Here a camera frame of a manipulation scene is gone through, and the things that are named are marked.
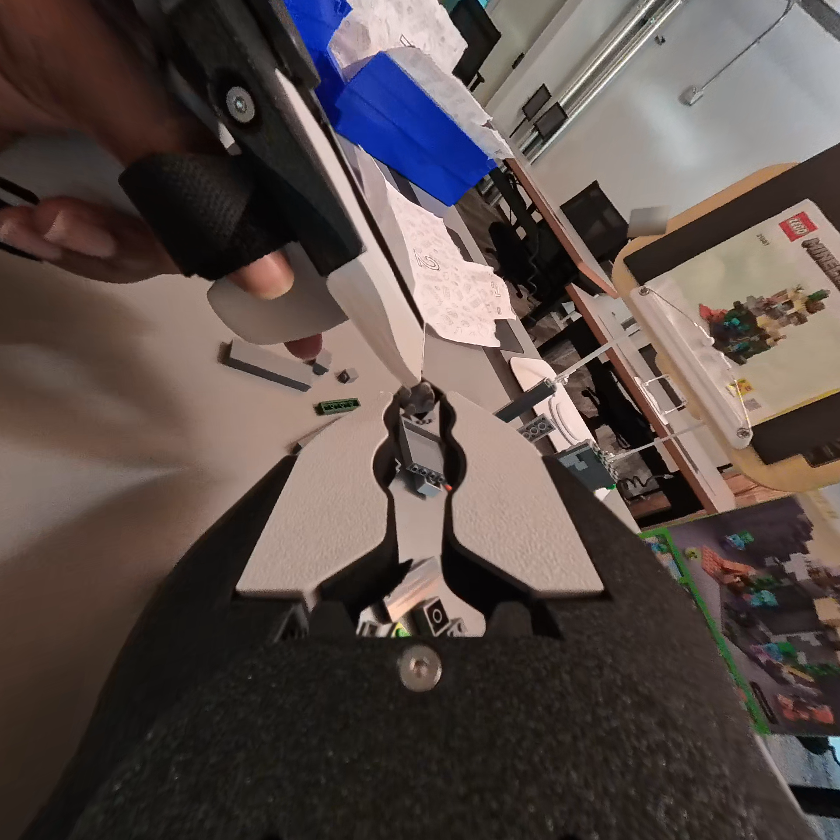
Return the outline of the white printed paper bag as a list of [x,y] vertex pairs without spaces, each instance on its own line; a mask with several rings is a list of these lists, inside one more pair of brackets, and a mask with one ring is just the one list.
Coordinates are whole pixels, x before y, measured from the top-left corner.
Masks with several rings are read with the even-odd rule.
[[385,189],[425,324],[443,340],[499,349],[497,324],[515,315],[506,282],[489,266],[463,257],[441,218],[389,184]]

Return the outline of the small grey green lego assembly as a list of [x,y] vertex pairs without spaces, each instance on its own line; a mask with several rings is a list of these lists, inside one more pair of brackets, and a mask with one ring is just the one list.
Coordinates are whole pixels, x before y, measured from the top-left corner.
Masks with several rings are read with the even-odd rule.
[[395,427],[395,462],[406,488],[417,497],[430,499],[452,490],[441,439],[404,415]]

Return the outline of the grey Lego baseplate build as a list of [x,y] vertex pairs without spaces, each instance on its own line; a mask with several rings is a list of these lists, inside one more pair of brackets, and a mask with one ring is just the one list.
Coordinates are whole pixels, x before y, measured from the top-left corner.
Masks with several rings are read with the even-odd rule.
[[558,453],[556,457],[588,490],[596,492],[616,488],[615,469],[597,445],[581,443]]

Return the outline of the lego set box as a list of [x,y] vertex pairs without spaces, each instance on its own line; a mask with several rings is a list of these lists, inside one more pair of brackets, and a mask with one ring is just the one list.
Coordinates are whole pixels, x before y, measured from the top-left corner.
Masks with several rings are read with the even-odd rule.
[[797,493],[640,537],[693,598],[754,727],[837,738],[837,494]]

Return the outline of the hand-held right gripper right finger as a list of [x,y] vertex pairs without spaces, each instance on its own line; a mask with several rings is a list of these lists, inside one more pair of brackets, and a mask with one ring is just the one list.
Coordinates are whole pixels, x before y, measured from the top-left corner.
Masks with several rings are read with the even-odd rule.
[[604,584],[533,444],[460,394],[445,394],[442,429],[454,484],[441,563],[470,605],[601,595]]

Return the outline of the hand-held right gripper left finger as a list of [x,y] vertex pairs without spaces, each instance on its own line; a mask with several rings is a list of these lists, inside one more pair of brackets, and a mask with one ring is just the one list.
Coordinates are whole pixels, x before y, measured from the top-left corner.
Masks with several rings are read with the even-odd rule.
[[237,593],[369,605],[403,577],[388,489],[393,397],[333,420],[297,457]]

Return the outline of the instruction booklet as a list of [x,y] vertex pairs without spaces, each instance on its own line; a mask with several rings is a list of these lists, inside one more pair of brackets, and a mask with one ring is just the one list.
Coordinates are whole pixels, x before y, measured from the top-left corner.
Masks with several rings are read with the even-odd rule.
[[646,284],[670,349],[750,426],[839,389],[837,225],[806,198]]

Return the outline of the dark blue-grey lego bar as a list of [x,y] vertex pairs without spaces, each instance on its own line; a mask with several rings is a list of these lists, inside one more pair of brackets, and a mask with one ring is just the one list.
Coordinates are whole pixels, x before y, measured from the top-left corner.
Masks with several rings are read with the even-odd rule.
[[542,379],[536,385],[515,397],[509,404],[497,410],[494,416],[509,424],[521,415],[531,411],[536,405],[551,398],[557,390],[557,384],[551,379]]

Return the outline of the person's left hand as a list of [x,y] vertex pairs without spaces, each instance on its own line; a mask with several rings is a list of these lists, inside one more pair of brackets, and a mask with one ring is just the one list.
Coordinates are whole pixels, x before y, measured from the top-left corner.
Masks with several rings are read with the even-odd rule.
[[[2,1],[2,145],[79,132],[123,167],[152,154],[222,153],[135,46],[132,2]],[[138,219],[68,196],[6,206],[2,248],[112,284],[181,271]]]

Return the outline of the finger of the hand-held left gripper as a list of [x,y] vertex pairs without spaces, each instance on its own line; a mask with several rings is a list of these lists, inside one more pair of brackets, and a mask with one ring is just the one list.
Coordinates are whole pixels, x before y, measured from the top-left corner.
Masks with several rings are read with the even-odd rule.
[[351,144],[344,151],[344,209],[362,247],[344,268],[344,313],[395,378],[421,379],[424,322],[403,272],[407,252],[388,206],[388,181],[369,154]]
[[279,109],[302,149],[338,198],[359,236],[359,256],[327,278],[332,298],[374,354],[406,387],[422,380],[425,330],[406,282],[406,247],[387,206],[388,182],[363,150],[323,128],[294,84],[276,73]]

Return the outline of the metal pipes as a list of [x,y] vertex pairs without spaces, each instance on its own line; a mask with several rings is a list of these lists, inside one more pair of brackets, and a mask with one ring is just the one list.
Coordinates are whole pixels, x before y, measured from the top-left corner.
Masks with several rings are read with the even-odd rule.
[[524,151],[520,147],[524,158],[533,163],[556,142],[683,5],[682,1],[634,2],[595,44],[572,78],[552,94],[569,113],[568,122],[540,148]]

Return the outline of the blue storage bin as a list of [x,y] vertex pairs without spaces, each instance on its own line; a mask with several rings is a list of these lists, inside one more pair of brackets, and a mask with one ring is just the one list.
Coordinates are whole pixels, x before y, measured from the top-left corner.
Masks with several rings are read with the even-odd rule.
[[333,119],[346,80],[330,43],[352,6],[347,1],[286,1],[285,5],[318,72],[320,83],[315,94]]
[[396,50],[361,63],[331,107],[337,134],[452,206],[497,168],[396,61]]

